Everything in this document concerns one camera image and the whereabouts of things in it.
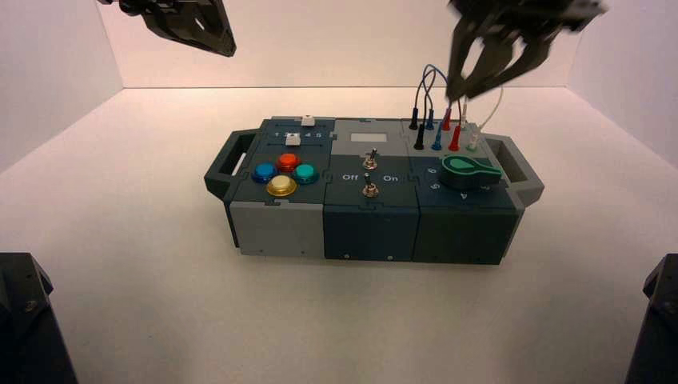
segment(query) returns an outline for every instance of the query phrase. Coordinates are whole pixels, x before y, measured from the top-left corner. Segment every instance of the carrying handle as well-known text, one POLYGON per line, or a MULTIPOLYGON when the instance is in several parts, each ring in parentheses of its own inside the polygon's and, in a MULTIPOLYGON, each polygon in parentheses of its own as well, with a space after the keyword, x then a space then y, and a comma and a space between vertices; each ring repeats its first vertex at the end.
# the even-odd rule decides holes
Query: carrying handle
POLYGON ((238 130, 233 132, 219 151, 209 170, 205 174, 207 190, 217 198, 226 201, 227 194, 233 194, 231 184, 237 178, 236 166, 243 154, 253 147, 260 130, 238 130))
POLYGON ((520 201, 530 206, 541 197, 544 183, 529 165, 516 143, 507 136, 483 134, 485 141, 504 170, 511 189, 515 190, 520 201))

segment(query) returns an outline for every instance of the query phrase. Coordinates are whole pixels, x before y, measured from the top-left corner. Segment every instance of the white table surface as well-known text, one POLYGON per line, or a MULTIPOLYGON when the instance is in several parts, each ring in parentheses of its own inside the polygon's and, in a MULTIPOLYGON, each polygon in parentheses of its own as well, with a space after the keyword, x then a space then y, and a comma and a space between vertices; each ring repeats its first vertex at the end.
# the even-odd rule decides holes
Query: white table surface
POLYGON ((486 127, 546 185, 498 267, 233 247, 202 179, 232 130, 272 115, 406 117, 412 100, 123 90, 0 174, 0 249, 48 271, 83 383, 621 382, 643 280, 678 251, 678 170, 566 89, 507 89, 486 127))

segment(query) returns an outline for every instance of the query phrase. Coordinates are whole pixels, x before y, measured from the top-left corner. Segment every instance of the blue button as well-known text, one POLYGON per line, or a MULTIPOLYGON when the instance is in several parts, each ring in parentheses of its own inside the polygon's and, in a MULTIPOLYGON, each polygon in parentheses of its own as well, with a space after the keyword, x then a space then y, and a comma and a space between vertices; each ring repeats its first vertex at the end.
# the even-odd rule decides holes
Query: blue button
POLYGON ((294 180, 297 180, 299 184, 311 184, 318 180, 318 174, 309 164, 301 164, 298 166, 294 173, 292 174, 294 180))
POLYGON ((276 167, 270 162, 264 162, 262 164, 259 164, 256 168, 254 168, 254 172, 252 173, 252 179, 255 182, 266 184, 275 175, 277 175, 276 167))

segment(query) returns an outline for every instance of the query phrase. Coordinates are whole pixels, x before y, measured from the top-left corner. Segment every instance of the red button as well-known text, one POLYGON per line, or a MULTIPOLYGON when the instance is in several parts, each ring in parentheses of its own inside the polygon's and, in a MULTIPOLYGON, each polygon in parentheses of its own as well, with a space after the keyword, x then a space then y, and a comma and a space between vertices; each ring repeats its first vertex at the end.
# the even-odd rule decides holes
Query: red button
POLYGON ((281 154, 277 158, 276 167, 281 172, 292 172, 294 168, 301 164, 301 159, 295 154, 281 154))

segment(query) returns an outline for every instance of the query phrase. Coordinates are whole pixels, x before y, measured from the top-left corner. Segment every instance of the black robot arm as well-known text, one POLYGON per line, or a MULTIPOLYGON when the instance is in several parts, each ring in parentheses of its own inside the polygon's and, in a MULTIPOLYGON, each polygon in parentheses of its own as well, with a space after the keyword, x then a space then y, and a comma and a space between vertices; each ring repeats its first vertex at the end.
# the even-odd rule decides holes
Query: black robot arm
MULTIPOLYGON (((118 0, 98 0, 111 4, 118 0)), ((231 57, 236 45, 221 0, 119 0, 130 16, 141 15, 146 26, 167 38, 231 57)))
POLYGON ((452 0, 461 20, 454 30, 447 96, 474 98, 541 65, 563 29, 578 32, 606 11, 601 0, 452 0), (477 38, 485 46, 471 74, 461 71, 477 38), (510 66, 513 43, 522 55, 510 66))
MULTIPOLYGON (((131 16, 162 38, 233 56, 233 31, 221 0, 98 0, 120 2, 131 16)), ((563 30, 578 32, 606 11, 601 0, 451 0, 461 14, 454 30, 447 96, 450 102, 474 98, 529 72, 548 57, 553 39, 563 30), (467 77, 462 76, 476 39, 484 49, 467 77), (522 39, 521 56, 511 64, 513 44, 522 39)))

